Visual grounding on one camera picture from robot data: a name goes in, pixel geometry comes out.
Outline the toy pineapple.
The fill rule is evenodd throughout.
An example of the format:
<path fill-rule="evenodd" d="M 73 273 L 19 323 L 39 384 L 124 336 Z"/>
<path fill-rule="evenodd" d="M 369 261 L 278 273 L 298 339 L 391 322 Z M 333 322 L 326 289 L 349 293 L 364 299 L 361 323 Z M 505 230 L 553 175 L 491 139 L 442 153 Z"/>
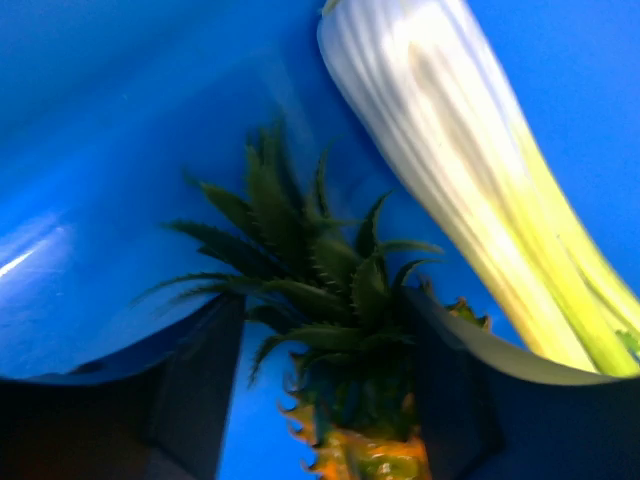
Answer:
<path fill-rule="evenodd" d="M 418 268 L 411 260 L 395 274 L 387 258 L 421 250 L 428 263 L 438 246 L 419 240 L 381 241 L 383 201 L 350 226 L 332 215 L 325 187 L 327 156 L 303 190 L 290 162 L 285 126 L 274 122 L 245 143 L 246 192 L 197 181 L 206 200 L 234 226 L 175 219 L 167 228 L 195 239 L 201 255 L 224 271 L 181 276 L 178 301 L 209 294 L 254 300 L 248 322 L 270 334 L 257 348 L 249 377 L 280 345 L 298 342 L 295 371 L 284 381 L 294 404 L 282 408 L 291 436 L 314 454 L 303 469 L 319 479 L 429 479 L 432 471 L 415 399 L 416 344 L 400 312 L 400 293 Z"/>

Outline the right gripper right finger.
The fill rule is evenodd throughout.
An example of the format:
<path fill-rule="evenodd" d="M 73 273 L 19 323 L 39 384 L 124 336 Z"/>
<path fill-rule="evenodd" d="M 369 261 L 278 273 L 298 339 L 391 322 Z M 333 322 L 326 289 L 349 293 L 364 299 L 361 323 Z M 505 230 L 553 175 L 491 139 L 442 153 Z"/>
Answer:
<path fill-rule="evenodd" d="M 639 380 L 541 358 L 402 290 L 435 479 L 636 479 Z"/>

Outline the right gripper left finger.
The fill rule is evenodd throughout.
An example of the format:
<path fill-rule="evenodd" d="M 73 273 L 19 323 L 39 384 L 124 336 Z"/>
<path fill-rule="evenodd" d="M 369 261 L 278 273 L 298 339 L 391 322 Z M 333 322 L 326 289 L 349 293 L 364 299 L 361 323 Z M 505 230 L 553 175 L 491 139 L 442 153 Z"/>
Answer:
<path fill-rule="evenodd" d="M 66 373 L 1 380 L 5 479 L 213 479 L 245 299 L 185 318 Z"/>

